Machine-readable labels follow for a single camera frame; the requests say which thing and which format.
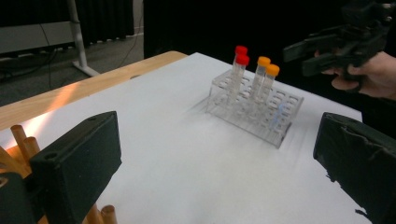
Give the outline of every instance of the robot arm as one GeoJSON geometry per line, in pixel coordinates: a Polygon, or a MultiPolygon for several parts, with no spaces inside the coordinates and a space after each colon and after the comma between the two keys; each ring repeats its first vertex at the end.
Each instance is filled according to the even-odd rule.
{"type": "MultiPolygon", "coordinates": [[[[285,47],[284,61],[306,57],[308,53],[313,55],[315,50],[319,50],[318,57],[303,61],[303,75],[306,77],[320,74],[331,67],[347,68],[349,64],[360,66],[386,46],[392,22],[390,14],[395,7],[396,3],[379,4],[374,0],[352,0],[342,7],[346,24],[324,29],[299,43],[285,47]]],[[[348,73],[343,76],[348,80],[361,79],[348,73]]]]}

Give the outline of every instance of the test tube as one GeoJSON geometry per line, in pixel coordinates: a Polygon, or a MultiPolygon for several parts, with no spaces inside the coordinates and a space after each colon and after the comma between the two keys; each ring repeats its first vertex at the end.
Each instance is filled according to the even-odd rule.
{"type": "Polygon", "coordinates": [[[270,63],[265,67],[265,78],[262,82],[261,91],[258,93],[258,101],[260,103],[265,103],[268,96],[270,95],[271,88],[273,86],[274,80],[279,74],[279,66],[270,63]]]}
{"type": "MultiPolygon", "coordinates": [[[[233,66],[235,66],[236,57],[238,55],[248,55],[248,48],[243,45],[237,45],[234,50],[235,56],[233,57],[233,66]]],[[[225,83],[228,86],[228,90],[232,87],[233,81],[232,77],[226,77],[225,83]]]]}
{"type": "Polygon", "coordinates": [[[251,85],[249,101],[256,101],[258,94],[261,92],[262,82],[265,78],[265,67],[270,64],[271,59],[260,56],[257,61],[256,74],[254,75],[253,83],[251,85]]]}
{"type": "Polygon", "coordinates": [[[235,58],[235,63],[231,71],[231,83],[228,87],[227,106],[232,105],[238,96],[242,78],[244,76],[246,67],[248,65],[249,57],[245,54],[238,54],[235,58]]]}
{"type": "Polygon", "coordinates": [[[272,85],[278,74],[279,67],[276,64],[269,63],[267,66],[265,66],[265,77],[263,78],[263,81],[258,88],[258,92],[255,93],[256,95],[249,113],[251,118],[255,119],[260,113],[263,112],[272,85]]]}

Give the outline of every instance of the human hand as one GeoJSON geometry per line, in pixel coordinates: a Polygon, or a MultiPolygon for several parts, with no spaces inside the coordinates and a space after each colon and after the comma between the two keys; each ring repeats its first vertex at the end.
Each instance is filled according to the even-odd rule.
{"type": "MultiPolygon", "coordinates": [[[[349,65],[347,71],[352,76],[361,77],[359,93],[376,98],[396,100],[396,58],[386,52],[378,52],[367,63],[360,67],[349,65]]],[[[345,80],[344,69],[334,67],[322,72],[325,75],[337,75],[332,85],[337,90],[352,90],[359,86],[358,81],[345,80]]]]}

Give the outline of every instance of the orange light flare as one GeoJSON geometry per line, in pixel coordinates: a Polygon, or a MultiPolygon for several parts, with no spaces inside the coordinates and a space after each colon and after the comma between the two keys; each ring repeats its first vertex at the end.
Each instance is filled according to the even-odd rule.
{"type": "MultiPolygon", "coordinates": [[[[23,127],[26,136],[34,136],[35,138],[38,139],[40,136],[43,128],[46,126],[46,124],[50,121],[53,115],[53,111],[55,109],[58,109],[64,105],[67,105],[71,103],[69,100],[72,97],[74,91],[78,88],[79,83],[75,82],[70,85],[67,85],[65,87],[62,87],[60,89],[54,90],[57,91],[58,93],[56,94],[55,99],[49,104],[47,109],[45,110],[45,113],[37,116],[33,119],[26,120],[21,124],[23,127]]],[[[9,136],[6,136],[7,140],[1,140],[0,138],[0,146],[3,144],[3,148],[7,150],[7,148],[11,148],[17,145],[15,139],[12,136],[11,131],[9,131],[9,136]]]]}

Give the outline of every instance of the gray floor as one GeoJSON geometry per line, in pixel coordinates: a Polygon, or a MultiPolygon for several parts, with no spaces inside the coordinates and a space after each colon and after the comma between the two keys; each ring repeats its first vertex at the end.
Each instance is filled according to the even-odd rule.
{"type": "MultiPolygon", "coordinates": [[[[88,66],[104,73],[144,59],[143,34],[124,40],[107,41],[85,48],[88,66]]],[[[78,60],[76,49],[52,53],[0,58],[0,106],[90,78],[72,62],[78,60]]]]}

